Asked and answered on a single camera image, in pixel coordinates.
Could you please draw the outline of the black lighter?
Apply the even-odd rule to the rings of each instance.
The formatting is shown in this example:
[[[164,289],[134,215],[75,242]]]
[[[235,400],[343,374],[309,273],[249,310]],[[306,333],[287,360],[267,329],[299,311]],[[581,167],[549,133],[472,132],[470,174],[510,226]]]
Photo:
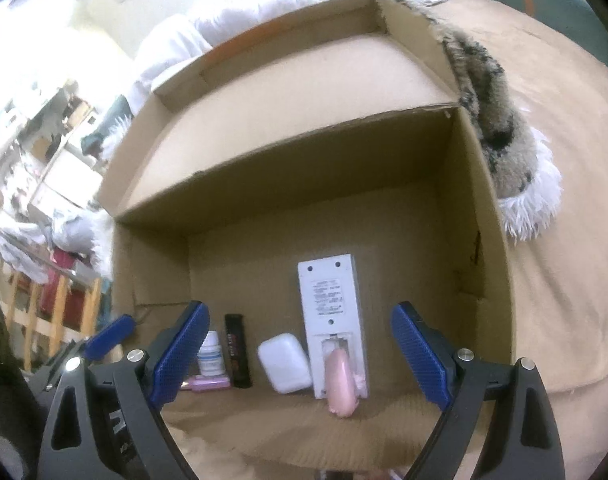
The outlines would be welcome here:
[[[253,386],[249,357],[247,356],[243,316],[241,314],[226,314],[225,329],[231,365],[232,384],[235,388],[251,388]]]

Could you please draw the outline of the pink silicone brush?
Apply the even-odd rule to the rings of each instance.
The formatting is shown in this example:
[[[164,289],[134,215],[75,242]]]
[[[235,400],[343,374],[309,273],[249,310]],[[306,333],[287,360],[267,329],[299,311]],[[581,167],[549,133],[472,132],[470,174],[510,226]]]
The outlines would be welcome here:
[[[325,395],[331,414],[351,417],[359,403],[355,375],[345,349],[336,348],[325,360]]]

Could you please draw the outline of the open cardboard box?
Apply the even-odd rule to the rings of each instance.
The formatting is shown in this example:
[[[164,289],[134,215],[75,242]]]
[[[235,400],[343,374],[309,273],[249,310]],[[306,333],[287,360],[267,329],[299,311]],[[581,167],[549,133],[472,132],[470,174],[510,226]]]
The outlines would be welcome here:
[[[430,22],[395,0],[330,0],[204,54],[147,100],[108,167],[113,304],[150,341],[200,300],[247,344],[304,335],[298,265],[354,259],[370,396],[339,419],[310,393],[182,392],[171,427],[223,451],[344,470],[413,462],[435,426],[391,330],[409,301],[481,358],[513,355],[504,230]]]

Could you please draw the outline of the white pill bottle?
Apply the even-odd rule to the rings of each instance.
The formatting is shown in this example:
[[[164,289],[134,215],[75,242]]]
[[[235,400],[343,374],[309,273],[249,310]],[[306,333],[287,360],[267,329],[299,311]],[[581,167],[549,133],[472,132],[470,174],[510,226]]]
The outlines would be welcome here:
[[[197,351],[197,366],[205,377],[223,376],[226,374],[223,348],[221,348],[218,333],[208,330],[199,351]]]

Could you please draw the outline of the furry black white blanket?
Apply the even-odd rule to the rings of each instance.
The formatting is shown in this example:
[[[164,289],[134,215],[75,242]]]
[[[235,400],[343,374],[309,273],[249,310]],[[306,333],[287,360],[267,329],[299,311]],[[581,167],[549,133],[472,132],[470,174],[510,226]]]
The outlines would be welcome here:
[[[425,18],[455,75],[492,177],[502,225],[513,240],[532,240],[559,212],[562,174],[549,140],[513,101],[504,68],[478,40],[412,0],[396,2]]]

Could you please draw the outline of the grey stuffed bag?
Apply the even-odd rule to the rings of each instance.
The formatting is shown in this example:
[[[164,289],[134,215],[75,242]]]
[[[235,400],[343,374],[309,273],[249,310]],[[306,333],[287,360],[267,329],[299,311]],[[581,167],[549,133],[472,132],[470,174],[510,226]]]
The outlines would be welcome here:
[[[51,231],[53,244],[64,252],[89,255],[95,240],[96,214],[78,212],[78,214],[54,214]]]

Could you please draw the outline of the pink perfume bottle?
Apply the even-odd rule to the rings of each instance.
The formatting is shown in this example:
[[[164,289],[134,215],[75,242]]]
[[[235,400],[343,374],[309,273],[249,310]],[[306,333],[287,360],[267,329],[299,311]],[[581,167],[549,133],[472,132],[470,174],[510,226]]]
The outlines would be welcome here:
[[[225,390],[231,387],[230,378],[227,375],[203,376],[195,375],[185,379],[180,387],[181,391],[205,392]]]

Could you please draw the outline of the yellow wooden chair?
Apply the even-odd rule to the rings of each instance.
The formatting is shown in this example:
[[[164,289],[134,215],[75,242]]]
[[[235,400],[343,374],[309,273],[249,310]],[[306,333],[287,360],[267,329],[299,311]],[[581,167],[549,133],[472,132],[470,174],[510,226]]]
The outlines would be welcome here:
[[[19,342],[19,363],[30,372],[54,356],[66,342],[89,338],[98,331],[103,296],[102,278],[83,281],[55,270],[52,283],[38,284],[5,264],[0,267],[1,308],[5,325]]]

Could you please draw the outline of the white earbuds case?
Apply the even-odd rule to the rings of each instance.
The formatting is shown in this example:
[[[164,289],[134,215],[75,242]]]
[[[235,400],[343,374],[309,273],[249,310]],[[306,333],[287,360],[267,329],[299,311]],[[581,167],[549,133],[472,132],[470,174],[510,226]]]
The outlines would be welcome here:
[[[263,341],[257,356],[277,393],[290,394],[313,385],[308,356],[293,334],[282,333]]]

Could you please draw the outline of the white remote control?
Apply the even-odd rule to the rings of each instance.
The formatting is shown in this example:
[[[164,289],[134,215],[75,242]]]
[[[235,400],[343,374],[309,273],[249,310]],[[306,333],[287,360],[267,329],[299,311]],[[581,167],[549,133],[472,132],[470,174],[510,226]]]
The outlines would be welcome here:
[[[358,395],[368,398],[366,338],[353,256],[303,261],[297,272],[315,397],[325,397],[325,360],[342,348],[358,377]]]

